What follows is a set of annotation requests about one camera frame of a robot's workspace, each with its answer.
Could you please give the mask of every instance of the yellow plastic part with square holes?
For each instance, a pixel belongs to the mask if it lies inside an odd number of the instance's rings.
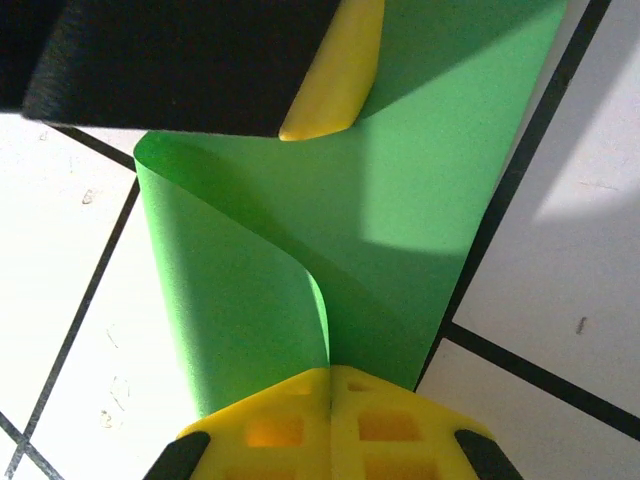
[[[454,433],[474,420],[351,367],[301,373],[185,429],[192,480],[477,480]]]

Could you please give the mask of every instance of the dark grout line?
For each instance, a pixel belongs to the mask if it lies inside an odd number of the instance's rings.
[[[640,418],[453,323],[446,338],[620,433],[640,441]]]
[[[42,415],[44,407],[47,401],[49,400],[49,397],[51,395],[51,392],[53,390],[53,387],[56,381],[58,380],[58,377],[60,375],[64,362],[66,361],[69,355],[71,346],[73,345],[73,342],[76,339],[76,336],[78,335],[78,332],[80,330],[80,327],[82,326],[82,322],[87,314],[87,311],[89,310],[89,306],[91,305],[91,300],[93,299],[96,293],[96,290],[98,289],[100,280],[102,279],[105,269],[107,268],[109,260],[111,259],[111,256],[113,254],[113,251],[115,250],[116,245],[118,244],[118,240],[120,239],[120,235],[122,234],[122,231],[124,230],[124,227],[129,218],[129,215],[131,214],[131,210],[133,209],[133,205],[135,204],[139,191],[140,191],[140,187],[138,185],[138,180],[135,179],[133,182],[133,185],[131,186],[131,190],[129,190],[129,194],[127,195],[124,205],[122,206],[120,214],[118,215],[118,219],[116,220],[113,230],[111,231],[111,235],[107,240],[107,243],[104,247],[102,255],[98,260],[98,264],[96,265],[93,275],[91,276],[89,285],[87,286],[87,289],[84,293],[84,296],[82,297],[82,300],[80,301],[80,305],[78,306],[78,310],[76,311],[76,314],[73,318],[73,322],[69,327],[67,335],[65,336],[65,339],[62,342],[62,346],[60,347],[58,355],[56,356],[53,366],[51,367],[51,371],[49,372],[49,375],[44,384],[44,387],[40,392],[40,395],[36,402],[36,406],[34,407],[33,412],[31,413],[31,417],[29,418],[27,427],[25,428],[23,433],[23,436],[26,441],[31,440],[31,437],[36,428],[36,425],[38,424],[38,421],[40,420],[40,416]]]
[[[0,412],[0,427],[4,430],[11,439],[16,442],[16,449],[13,452],[11,457],[11,461],[7,466],[4,479],[11,480],[13,475],[15,474],[20,461],[22,460],[22,456],[26,453],[29,458],[35,463],[40,470],[43,471],[45,475],[49,477],[50,480],[64,480],[62,475],[60,475],[47,460],[42,456],[38,450],[31,445],[24,437],[20,430],[16,428],[13,423],[2,413]]]
[[[478,232],[471,244],[469,254],[465,260],[462,272],[458,278],[458,282],[453,290],[449,305],[444,313],[442,322],[438,329],[438,333],[429,349],[429,353],[425,359],[422,371],[416,382],[416,387],[420,385],[424,374],[433,360],[433,356],[444,337],[453,324],[453,317],[462,302],[467,288],[471,284],[471,280],[478,270],[482,258],[489,248],[491,240],[500,226],[507,208],[513,199],[516,190],[520,186],[520,182],[524,177],[529,164],[533,159],[538,146],[549,128],[560,102],[575,75],[584,54],[589,48],[589,44],[595,35],[600,22],[602,21],[611,0],[591,0],[585,9],[578,26],[576,27],[567,49],[565,50],[558,66],[553,72],[553,76],[547,85],[547,88],[540,99],[540,103],[536,107],[531,121],[527,125],[520,143],[516,147],[511,162],[507,166],[502,179],[500,180],[496,190],[487,206],[482,217]]]
[[[47,460],[42,456],[36,447],[31,445],[31,443],[26,442],[24,445],[24,453],[31,459],[33,463],[35,463],[42,472],[49,477],[49,480],[64,480],[62,475],[60,475],[53,466],[47,462]]]
[[[98,152],[101,155],[104,155],[110,160],[113,160],[118,165],[123,166],[124,168],[127,168],[132,172],[136,171],[133,157],[131,155],[127,155],[124,152],[121,152],[117,148],[112,147],[108,143],[98,140],[88,133],[85,133],[82,130],[78,130],[74,127],[58,127],[55,125],[49,126],[62,133],[63,135],[66,135],[67,137],[75,140],[76,142],[83,144],[85,147],[90,148],[91,150]]]
[[[24,438],[18,443],[16,446],[13,455],[11,456],[11,461],[9,462],[9,466],[4,472],[4,480],[11,480],[20,465],[20,461],[22,460],[22,455],[24,454]]]
[[[2,412],[0,412],[0,428],[2,428],[14,442],[19,443],[22,441],[22,433],[20,433],[20,430],[18,430],[16,426],[11,423],[11,420],[5,417]]]

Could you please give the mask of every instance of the green foam sheet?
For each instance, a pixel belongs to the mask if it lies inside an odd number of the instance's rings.
[[[299,143],[141,140],[145,212],[201,414],[329,362],[415,386],[565,6],[387,0],[353,128]]]

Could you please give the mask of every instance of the black rubber pad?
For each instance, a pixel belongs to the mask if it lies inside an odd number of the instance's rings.
[[[70,0],[23,114],[277,136],[339,0]]]
[[[162,451],[144,480],[189,480],[211,438],[206,432],[193,432]]]
[[[19,111],[64,0],[0,1],[0,111]]]
[[[523,480],[498,444],[471,430],[458,430],[456,440],[479,480]]]

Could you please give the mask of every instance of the black foam block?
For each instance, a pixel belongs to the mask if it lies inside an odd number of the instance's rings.
[[[23,114],[277,136],[339,0],[70,0]]]
[[[19,111],[64,0],[0,1],[0,111]]]

